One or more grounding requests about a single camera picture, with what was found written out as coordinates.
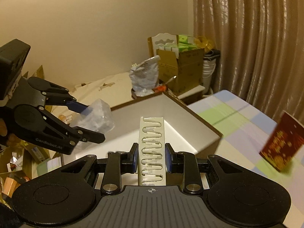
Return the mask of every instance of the red card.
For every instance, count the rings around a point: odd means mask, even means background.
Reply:
[[[281,171],[304,144],[303,138],[303,125],[285,112],[260,155]]]

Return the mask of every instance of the box flap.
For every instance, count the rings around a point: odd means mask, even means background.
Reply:
[[[165,51],[165,50],[157,50],[157,54],[161,57],[159,60],[160,63],[169,65],[172,67],[178,67],[177,65],[177,59],[175,56],[175,53],[172,51]]]

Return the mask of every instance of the beige wall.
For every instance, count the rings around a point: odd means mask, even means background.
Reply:
[[[0,0],[0,44],[28,43],[24,71],[43,64],[46,79],[71,87],[148,58],[149,36],[192,34],[189,1]]]

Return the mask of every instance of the table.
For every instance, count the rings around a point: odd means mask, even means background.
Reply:
[[[223,134],[217,155],[287,189],[291,196],[291,208],[284,225],[304,228],[304,147],[298,151],[289,167],[279,173],[259,155],[276,126],[275,121],[227,90],[188,107]]]

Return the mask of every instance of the circular pad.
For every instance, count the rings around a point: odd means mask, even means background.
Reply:
[[[49,173],[19,186],[12,206],[19,219],[34,226],[63,226],[91,211],[95,192],[73,173]]]
[[[66,200],[69,190],[61,185],[46,185],[34,192],[34,199],[41,204],[53,205]]]
[[[283,222],[291,205],[281,185],[249,171],[222,176],[210,188],[207,201],[219,218],[242,227]]]
[[[246,185],[239,187],[234,192],[234,197],[240,203],[248,206],[258,206],[264,204],[269,199],[268,192],[258,186]]]

